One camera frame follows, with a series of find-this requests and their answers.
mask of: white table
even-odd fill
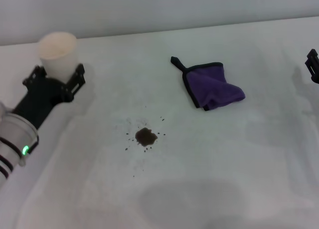
[[[318,29],[313,17],[79,40],[87,84],[0,192],[0,228],[317,229],[319,85],[304,62]],[[195,109],[171,56],[224,63],[246,99]],[[36,64],[35,44],[0,47],[7,106]],[[145,125],[160,133],[146,153],[128,141]]]

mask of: white paper cup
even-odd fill
[[[48,77],[66,83],[79,64],[76,37],[67,32],[54,32],[39,41],[38,53]]]

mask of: brown stain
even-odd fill
[[[135,134],[136,141],[143,147],[152,145],[158,138],[155,133],[152,133],[151,129],[142,128]]]

